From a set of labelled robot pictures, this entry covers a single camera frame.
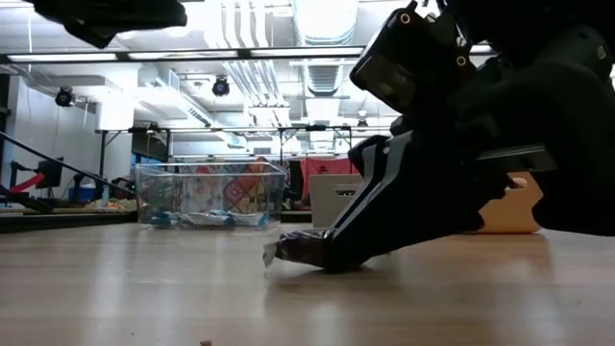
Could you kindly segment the orange cloth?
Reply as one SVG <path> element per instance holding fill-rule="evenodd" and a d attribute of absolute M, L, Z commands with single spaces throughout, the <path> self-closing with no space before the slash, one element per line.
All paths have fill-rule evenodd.
<path fill-rule="evenodd" d="M 325 170 L 327 174 L 357 174 L 358 171 L 349 159 L 324 160 L 307 158 L 300 163 L 303 175 L 302 196 L 306 197 L 309 193 L 310 177 L 318 175 Z"/>

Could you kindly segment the yellow plastic basket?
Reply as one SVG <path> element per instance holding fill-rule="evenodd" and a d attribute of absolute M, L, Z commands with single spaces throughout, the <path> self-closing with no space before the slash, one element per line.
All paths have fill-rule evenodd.
<path fill-rule="evenodd" d="M 480 210 L 484 226 L 477 234 L 526 235 L 536 233 L 540 226 L 534 221 L 533 206 L 543 194 L 528 172 L 509 173 L 516 184 L 505 191 L 502 199 L 491 200 Z"/>

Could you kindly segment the white ceiling light strip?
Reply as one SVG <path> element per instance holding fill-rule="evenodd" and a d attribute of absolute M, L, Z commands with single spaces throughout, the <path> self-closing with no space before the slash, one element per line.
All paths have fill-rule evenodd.
<path fill-rule="evenodd" d="M 77 53 L 77 54 L 19 54 L 8 55 L 12 62 L 112 62 L 117 57 L 112 53 Z"/>
<path fill-rule="evenodd" d="M 222 51 L 164 51 L 129 53 L 131 60 L 205 60 L 237 58 L 235 50 Z"/>
<path fill-rule="evenodd" d="M 333 57 L 333 56 L 360 56 L 363 46 L 322 46 L 322 47 L 290 47 L 253 49 L 250 55 L 256 58 L 284 57 Z"/>

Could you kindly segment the white rectangular air duct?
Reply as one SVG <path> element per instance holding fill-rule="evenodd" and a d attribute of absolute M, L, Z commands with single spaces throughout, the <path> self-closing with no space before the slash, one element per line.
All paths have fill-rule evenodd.
<path fill-rule="evenodd" d="M 140 82 L 138 99 L 140 102 L 145 102 L 154 107 L 169 106 L 172 109 L 177 109 L 185 116 L 186 125 L 165 125 L 165 128 L 186 129 L 193 134 L 204 129 L 205 133 L 215 134 L 229 147 L 243 149 L 248 147 L 247 139 L 244 136 L 222 131 L 222 125 L 182 90 L 182 80 L 172 69 L 159 72 L 153 65 L 146 65 L 139 69 L 138 77 Z"/>

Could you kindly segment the small black monitor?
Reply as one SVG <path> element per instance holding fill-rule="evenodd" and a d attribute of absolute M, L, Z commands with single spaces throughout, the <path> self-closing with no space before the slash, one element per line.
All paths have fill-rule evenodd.
<path fill-rule="evenodd" d="M 36 184 L 36 189 L 59 187 L 62 181 L 61 164 L 55 161 L 40 161 L 37 165 L 37 172 L 43 175 L 43 180 Z"/>

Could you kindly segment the colourful patchwork quilt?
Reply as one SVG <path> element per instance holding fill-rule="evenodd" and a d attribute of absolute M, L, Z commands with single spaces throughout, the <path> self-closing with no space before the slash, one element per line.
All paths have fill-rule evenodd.
<path fill-rule="evenodd" d="M 279 210 L 287 171 L 266 159 L 183 163 L 177 169 L 181 209 L 266 213 Z"/>

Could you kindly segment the red bar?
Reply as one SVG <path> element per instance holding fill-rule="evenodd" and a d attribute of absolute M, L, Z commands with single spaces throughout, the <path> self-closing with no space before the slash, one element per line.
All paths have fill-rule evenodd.
<path fill-rule="evenodd" d="M 22 200 L 27 200 L 28 196 L 24 193 L 24 191 L 30 187 L 35 186 L 36 184 L 41 183 L 44 178 L 45 176 L 43 173 L 36 173 L 35 176 L 18 185 L 9 188 L 0 185 L 0 197 L 7 198 L 8 200 L 14 202 L 21 202 Z"/>

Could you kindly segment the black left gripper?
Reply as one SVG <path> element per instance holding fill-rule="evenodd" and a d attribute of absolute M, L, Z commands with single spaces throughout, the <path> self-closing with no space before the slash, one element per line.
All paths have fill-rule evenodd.
<path fill-rule="evenodd" d="M 97 12 L 93 0 L 28 2 L 37 14 L 96 48 L 106 48 L 119 33 L 184 27 L 188 20 L 179 0 L 123 0 L 119 26 L 108 22 L 104 12 Z"/>

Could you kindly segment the grey plastic basket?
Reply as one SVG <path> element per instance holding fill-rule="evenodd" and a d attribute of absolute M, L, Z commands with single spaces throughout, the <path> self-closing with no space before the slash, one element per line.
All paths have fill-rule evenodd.
<path fill-rule="evenodd" d="M 354 199 L 363 178 L 358 174 L 321 174 L 309 179 L 312 226 L 329 228 Z"/>

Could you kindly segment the silver round ventilation duct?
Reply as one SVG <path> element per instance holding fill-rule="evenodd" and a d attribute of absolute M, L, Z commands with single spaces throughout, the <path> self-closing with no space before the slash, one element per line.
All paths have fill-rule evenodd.
<path fill-rule="evenodd" d="M 357 24 L 358 0 L 292 0 L 297 43 L 306 48 L 350 46 Z M 307 58 L 299 61 L 306 99 L 304 113 L 310 126 L 323 131 L 307 133 L 306 148 L 313 153 L 335 150 L 335 131 L 345 76 L 342 58 Z"/>

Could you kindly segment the brown Hershey's chocolate bar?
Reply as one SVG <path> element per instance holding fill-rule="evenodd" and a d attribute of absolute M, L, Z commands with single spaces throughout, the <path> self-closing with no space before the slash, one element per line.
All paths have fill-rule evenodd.
<path fill-rule="evenodd" d="M 275 259 L 332 269 L 332 229 L 295 230 L 263 246 L 262 260 L 266 268 Z"/>

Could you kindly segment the blue white Hershey's bar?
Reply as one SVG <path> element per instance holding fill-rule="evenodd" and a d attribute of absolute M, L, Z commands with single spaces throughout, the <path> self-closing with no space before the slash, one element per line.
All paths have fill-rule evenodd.
<path fill-rule="evenodd" d="M 231 213 L 236 226 L 264 228 L 269 220 L 267 213 Z"/>
<path fill-rule="evenodd" d="M 182 213 L 179 220 L 183 224 L 196 227 L 233 227 L 235 225 L 231 215 L 216 212 Z"/>
<path fill-rule="evenodd" d="M 179 224 L 179 219 L 175 213 L 156 212 L 148 216 L 144 223 L 155 228 L 171 228 Z"/>

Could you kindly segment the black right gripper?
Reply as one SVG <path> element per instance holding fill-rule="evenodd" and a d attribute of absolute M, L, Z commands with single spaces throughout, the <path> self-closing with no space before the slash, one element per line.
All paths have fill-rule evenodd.
<path fill-rule="evenodd" d="M 595 26 L 465 27 L 496 51 L 449 100 L 447 142 L 465 183 L 446 224 L 475 231 L 480 208 L 504 194 L 505 171 L 528 170 L 542 190 L 538 225 L 615 236 L 615 40 Z"/>

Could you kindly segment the black diagonal brace bar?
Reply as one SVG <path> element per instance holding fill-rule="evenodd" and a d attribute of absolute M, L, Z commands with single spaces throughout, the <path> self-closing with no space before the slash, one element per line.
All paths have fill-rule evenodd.
<path fill-rule="evenodd" d="M 94 163 L 103 157 L 102 154 L 95 153 L 96 139 L 96 135 L 88 135 L 80 127 L 63 131 L 55 123 L 16 125 L 9 132 L 0 131 L 0 144 L 6 144 L 7 150 L 21 149 L 43 161 L 56 161 L 62 155 L 73 156 L 73 159 L 67 159 L 61 166 L 75 173 L 83 173 L 98 183 L 108 185 L 110 192 L 124 191 L 129 197 L 135 197 L 133 189 L 113 184 L 96 172 L 90 172 L 75 165 L 75 162 Z"/>

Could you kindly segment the clear plastic bin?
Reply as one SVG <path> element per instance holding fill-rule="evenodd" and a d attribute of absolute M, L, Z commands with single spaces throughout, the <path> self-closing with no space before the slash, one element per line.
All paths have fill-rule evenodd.
<path fill-rule="evenodd" d="M 154 228 L 263 229 L 283 209 L 287 172 L 268 161 L 139 164 L 138 222 Z"/>

